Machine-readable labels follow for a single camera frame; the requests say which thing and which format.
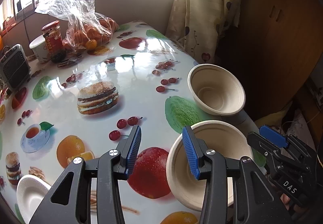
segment glass jar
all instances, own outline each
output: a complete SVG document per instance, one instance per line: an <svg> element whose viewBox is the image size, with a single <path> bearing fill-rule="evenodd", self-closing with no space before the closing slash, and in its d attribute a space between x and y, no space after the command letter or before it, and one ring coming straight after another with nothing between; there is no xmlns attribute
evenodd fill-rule
<svg viewBox="0 0 323 224"><path fill-rule="evenodd" d="M49 50L50 59L54 63L62 61L66 56L60 33L59 21L51 22L41 29Z"/></svg>

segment white paper cup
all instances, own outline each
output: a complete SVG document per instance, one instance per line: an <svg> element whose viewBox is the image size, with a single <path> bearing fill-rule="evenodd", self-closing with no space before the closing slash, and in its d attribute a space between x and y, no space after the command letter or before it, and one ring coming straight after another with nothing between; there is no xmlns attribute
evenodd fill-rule
<svg viewBox="0 0 323 224"><path fill-rule="evenodd" d="M40 35L39 37L35 38L29 44L29 48L34 52L40 63L46 63L50 60L49 50L47 48L45 38L43 37L43 35Z"/></svg>
<svg viewBox="0 0 323 224"><path fill-rule="evenodd" d="M207 120L192 126L196 138L203 139L208 148L220 152L224 157L240 159L252 151L245 136L234 126L217 120ZM182 142L176 139L166 163L168 185L174 196L186 207L202 210L206 181L196 180L192 175ZM228 206L233 204L232 178L228 178Z"/></svg>
<svg viewBox="0 0 323 224"><path fill-rule="evenodd" d="M243 109L245 93L238 79L224 68L197 65L187 77L194 101L206 113L232 116Z"/></svg>

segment wall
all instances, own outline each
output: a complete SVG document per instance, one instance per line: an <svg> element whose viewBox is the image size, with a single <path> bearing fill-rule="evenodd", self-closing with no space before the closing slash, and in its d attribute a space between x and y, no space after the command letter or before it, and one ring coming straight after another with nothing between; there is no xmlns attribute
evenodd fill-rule
<svg viewBox="0 0 323 224"><path fill-rule="evenodd" d="M124 24L140 19L165 33L174 0L95 0L95 11ZM25 19L29 40L32 41L42 34L41 28L56 20L49 15L34 13ZM65 37L67 21L60 21L62 36ZM24 22L19 22L8 35L4 35L4 45L21 44L26 55L33 54L29 49L29 41Z"/></svg>

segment orange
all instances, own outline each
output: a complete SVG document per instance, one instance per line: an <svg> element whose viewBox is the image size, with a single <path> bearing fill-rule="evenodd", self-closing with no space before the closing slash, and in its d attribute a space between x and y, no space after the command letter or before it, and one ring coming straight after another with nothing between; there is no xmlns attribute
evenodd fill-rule
<svg viewBox="0 0 323 224"><path fill-rule="evenodd" d="M178 211L169 214L160 224L195 224L197 218L194 214L185 211Z"/></svg>
<svg viewBox="0 0 323 224"><path fill-rule="evenodd" d="M1 107L0 107L0 121L2 121L4 119L4 115L5 115L5 106L1 105Z"/></svg>
<svg viewBox="0 0 323 224"><path fill-rule="evenodd" d="M98 46L98 43L95 39L89 40L85 43L85 47L88 50L93 50Z"/></svg>
<svg viewBox="0 0 323 224"><path fill-rule="evenodd" d="M67 159L67 163L68 163L68 164L69 164L69 163L71 163L71 161L72 161L73 159L75 159L76 157L78 157L78 156L80 156L80 157L84 158L84 160L85 160L85 161L90 160L90 159L94 159L94 158L95 158L95 157L94 157L94 154L93 154L93 152L92 152L92 151L86 151L86 152L81 153L81 154L78 154L78 155L76 155L76 156L71 156L71 157L69 157L69 158Z"/></svg>
<svg viewBox="0 0 323 224"><path fill-rule="evenodd" d="M67 159L69 157L77 156L84 152L85 146L83 141L77 136L69 135L59 143L56 150L56 156L59 164L63 168L66 168L68 165Z"/></svg>
<svg viewBox="0 0 323 224"><path fill-rule="evenodd" d="M110 49L105 47L105 46L99 46L95 51L94 54L99 55L99 54L104 54L108 52Z"/></svg>

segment red apple print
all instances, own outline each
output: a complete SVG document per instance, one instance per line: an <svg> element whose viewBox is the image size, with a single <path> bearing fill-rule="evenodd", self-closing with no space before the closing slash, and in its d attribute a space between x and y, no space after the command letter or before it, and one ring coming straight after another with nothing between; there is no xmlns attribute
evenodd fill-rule
<svg viewBox="0 0 323 224"><path fill-rule="evenodd" d="M166 177L168 152L162 148L152 147L143 150L138 156L129 185L138 194L157 199L170 193Z"/></svg>
<svg viewBox="0 0 323 224"><path fill-rule="evenodd" d="M202 53L202 59L204 60L204 62L209 61L211 58L209 53Z"/></svg>
<svg viewBox="0 0 323 224"><path fill-rule="evenodd" d="M126 49L136 49L143 40L141 38L128 38L119 42L119 46Z"/></svg>
<svg viewBox="0 0 323 224"><path fill-rule="evenodd" d="M27 88L23 87L14 95L11 102L12 109L16 109L22 104L22 102L25 100L26 93Z"/></svg>
<svg viewBox="0 0 323 224"><path fill-rule="evenodd" d="M104 61L104 63L106 63L107 65L108 64L112 64L112 63L115 63L116 62L116 58L115 57L111 57L111 58L108 58Z"/></svg>

